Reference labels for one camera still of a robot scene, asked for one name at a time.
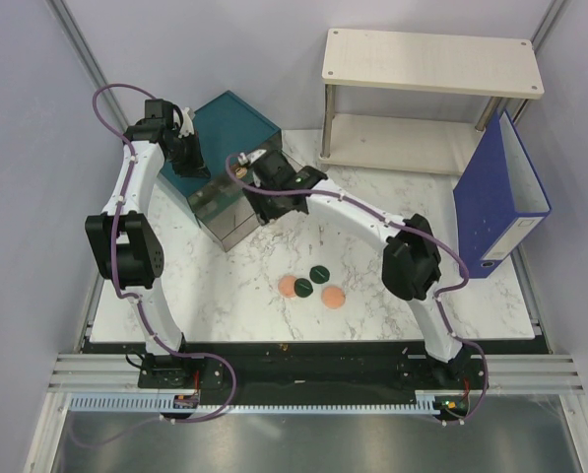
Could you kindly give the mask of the teal drawer organizer box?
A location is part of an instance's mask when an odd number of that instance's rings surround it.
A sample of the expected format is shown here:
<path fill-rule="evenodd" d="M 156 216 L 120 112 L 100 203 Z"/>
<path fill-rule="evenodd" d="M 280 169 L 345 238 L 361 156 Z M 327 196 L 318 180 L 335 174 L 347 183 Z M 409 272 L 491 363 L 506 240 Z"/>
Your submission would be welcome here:
<path fill-rule="evenodd" d="M 210 227 L 217 220 L 237 226 L 229 208 L 247 203 L 240 187 L 230 181 L 225 159 L 256 149 L 280 150 L 282 130 L 270 119 L 231 91 L 226 91 L 195 111 L 194 129 L 209 175 L 184 177 L 170 163 L 161 171 L 175 193 L 181 196 L 198 225 Z"/>

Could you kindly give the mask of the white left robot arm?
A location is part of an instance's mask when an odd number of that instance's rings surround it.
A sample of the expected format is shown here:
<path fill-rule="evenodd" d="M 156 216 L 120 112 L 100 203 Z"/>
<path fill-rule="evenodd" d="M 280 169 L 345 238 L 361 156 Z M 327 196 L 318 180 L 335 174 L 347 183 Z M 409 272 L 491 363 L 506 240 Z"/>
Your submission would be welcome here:
<path fill-rule="evenodd" d="M 193 112 L 162 99 L 148 99 L 142 119 L 120 135 L 122 167 L 108 202 L 85 221 L 85 231 L 103 279 L 130 303 L 145 335 L 136 367 L 142 388 L 197 388 L 199 370 L 179 355 L 184 335 L 163 293 L 163 247 L 147 217 L 154 184 L 170 164 L 182 176 L 207 177 Z"/>

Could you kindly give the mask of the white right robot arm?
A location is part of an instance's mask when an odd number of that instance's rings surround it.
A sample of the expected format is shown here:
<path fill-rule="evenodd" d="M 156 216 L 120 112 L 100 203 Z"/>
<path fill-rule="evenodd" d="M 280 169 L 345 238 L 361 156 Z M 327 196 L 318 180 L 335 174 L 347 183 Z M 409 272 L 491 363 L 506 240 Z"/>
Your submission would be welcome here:
<path fill-rule="evenodd" d="M 342 226 L 382 258 L 385 289 L 410 308 L 425 341 L 429 375 L 438 386 L 454 386 L 465 375 L 469 354 L 435 301 L 441 271 L 441 245 L 429 221 L 383 212 L 352 196 L 326 173 L 306 166 L 296 170 L 277 151 L 257 149 L 238 158 L 252 178 L 243 186 L 259 222 L 266 225 L 288 212 L 315 214 Z"/>

